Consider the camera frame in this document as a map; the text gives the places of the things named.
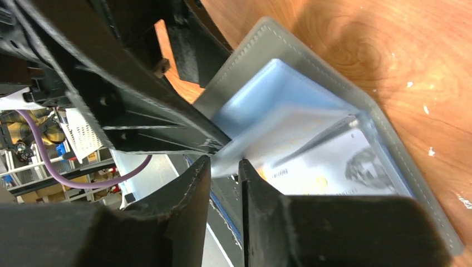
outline stitched edge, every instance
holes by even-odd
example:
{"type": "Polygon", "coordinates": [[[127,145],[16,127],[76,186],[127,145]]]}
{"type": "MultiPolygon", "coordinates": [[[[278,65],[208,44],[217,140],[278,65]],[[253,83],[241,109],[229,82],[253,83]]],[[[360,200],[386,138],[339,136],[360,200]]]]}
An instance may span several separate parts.
{"type": "MultiPolygon", "coordinates": [[[[329,78],[332,82],[334,82],[336,85],[338,86],[341,86],[344,90],[346,91],[352,91],[350,88],[347,88],[346,86],[340,84],[338,81],[336,81],[333,77],[331,77],[328,73],[326,73],[325,71],[323,71],[322,69],[320,69],[318,66],[316,66],[308,57],[306,57],[302,52],[300,52],[299,50],[297,50],[295,47],[293,47],[290,43],[287,42],[287,40],[285,40],[282,36],[280,36],[276,31],[274,31],[273,29],[270,28],[270,26],[266,26],[266,25],[263,25],[261,26],[261,28],[255,33],[254,37],[251,38],[251,40],[249,40],[248,44],[243,48],[243,50],[241,51],[241,53],[234,59],[234,61],[231,63],[231,65],[228,67],[228,69],[222,74],[221,78],[215,83],[214,86],[217,86],[218,84],[220,84],[222,82],[222,80],[224,80],[227,75],[228,75],[228,72],[231,71],[234,66],[236,66],[240,61],[241,59],[247,54],[247,52],[249,51],[249,49],[255,44],[255,42],[259,39],[260,36],[262,36],[262,34],[264,34],[265,32],[267,32],[267,30],[270,30],[270,32],[272,32],[275,36],[277,36],[280,40],[282,40],[284,43],[286,43],[292,50],[294,50],[297,54],[299,54],[300,56],[302,56],[308,63],[310,63],[310,65],[312,65],[313,67],[315,67],[315,69],[318,70],[318,73],[321,73],[323,74],[325,77],[329,78]]],[[[360,95],[360,92],[358,92],[357,90],[354,90],[354,93],[356,95],[360,95]]],[[[373,110],[373,105],[371,103],[369,103],[365,97],[361,96],[362,100],[364,101],[364,103],[366,105],[369,106],[369,108],[371,110],[373,110]]],[[[431,202],[427,199],[426,197],[426,194],[424,193],[423,189],[421,188],[420,184],[418,183],[418,180],[416,179],[415,175],[413,175],[413,172],[410,170],[410,167],[408,167],[408,164],[406,163],[405,159],[403,158],[403,156],[401,155],[401,152],[398,148],[397,145],[395,145],[395,142],[393,140],[393,137],[390,135],[389,131],[387,130],[387,127],[385,126],[384,122],[380,119],[380,116],[378,115],[378,112],[376,111],[373,111],[372,112],[376,117],[377,117],[377,120],[380,121],[380,124],[382,125],[383,129],[385,130],[386,134],[387,134],[387,137],[390,139],[390,141],[392,142],[393,144],[393,147],[395,148],[395,150],[398,152],[399,156],[400,156],[400,159],[401,161],[403,162],[404,166],[406,167],[408,173],[410,174],[410,177],[413,178],[415,184],[417,185],[417,187],[420,189],[421,191],[421,194],[424,198],[424,200],[426,200],[427,204],[429,205],[429,208],[430,210],[433,212],[433,214],[436,216],[438,222],[440,223],[441,227],[444,228],[444,224],[441,220],[441,217],[437,214],[436,211],[434,211],[432,205],[431,205],[431,202]]],[[[450,237],[450,235],[448,234],[447,231],[444,231],[444,233],[446,234],[446,236],[448,237],[449,239],[449,247],[452,249],[454,246],[453,246],[453,241],[450,237]]]]}

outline gray picture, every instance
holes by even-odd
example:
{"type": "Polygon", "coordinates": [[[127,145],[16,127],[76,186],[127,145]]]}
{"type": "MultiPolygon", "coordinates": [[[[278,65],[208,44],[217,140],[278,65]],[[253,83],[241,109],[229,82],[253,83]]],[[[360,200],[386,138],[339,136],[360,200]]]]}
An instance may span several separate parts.
{"type": "Polygon", "coordinates": [[[371,147],[355,153],[346,163],[346,179],[372,189],[390,189],[396,192],[380,160],[371,147]]]}

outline wooden surface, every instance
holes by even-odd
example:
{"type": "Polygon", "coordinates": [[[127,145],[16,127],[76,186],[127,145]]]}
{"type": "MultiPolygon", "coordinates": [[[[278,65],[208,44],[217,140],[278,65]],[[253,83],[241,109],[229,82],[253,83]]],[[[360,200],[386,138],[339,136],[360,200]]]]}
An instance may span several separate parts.
{"type": "MultiPolygon", "coordinates": [[[[455,266],[472,266],[471,0],[202,2],[233,47],[271,16],[369,93],[466,245],[455,266]]],[[[168,77],[189,102],[201,93],[168,77]]]]}

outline floor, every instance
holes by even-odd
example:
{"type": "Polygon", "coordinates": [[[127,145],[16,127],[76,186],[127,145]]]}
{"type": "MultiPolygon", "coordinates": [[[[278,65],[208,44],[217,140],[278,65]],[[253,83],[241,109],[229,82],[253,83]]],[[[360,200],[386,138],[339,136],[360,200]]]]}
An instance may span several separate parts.
{"type": "MultiPolygon", "coordinates": [[[[271,16],[369,93],[466,245],[454,266],[472,266],[470,0],[201,1],[233,47],[271,16]]],[[[162,24],[158,34],[166,43],[162,24]]],[[[166,75],[187,101],[200,95],[175,69],[166,75]]]]}

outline white paint chip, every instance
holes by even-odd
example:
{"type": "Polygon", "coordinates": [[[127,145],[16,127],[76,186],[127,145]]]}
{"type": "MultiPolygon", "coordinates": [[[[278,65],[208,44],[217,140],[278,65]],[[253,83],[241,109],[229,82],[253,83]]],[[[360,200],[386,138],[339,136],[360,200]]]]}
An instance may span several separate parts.
{"type": "Polygon", "coordinates": [[[434,152],[434,150],[432,149],[432,146],[430,146],[429,151],[428,151],[428,156],[434,157],[435,154],[436,154],[436,152],[434,152]]]}
{"type": "Polygon", "coordinates": [[[458,197],[459,197],[460,202],[464,203],[464,206],[465,206],[467,209],[472,210],[472,203],[471,203],[469,200],[467,200],[467,199],[465,199],[465,198],[463,198],[463,197],[461,197],[461,196],[458,196],[458,197]]]}

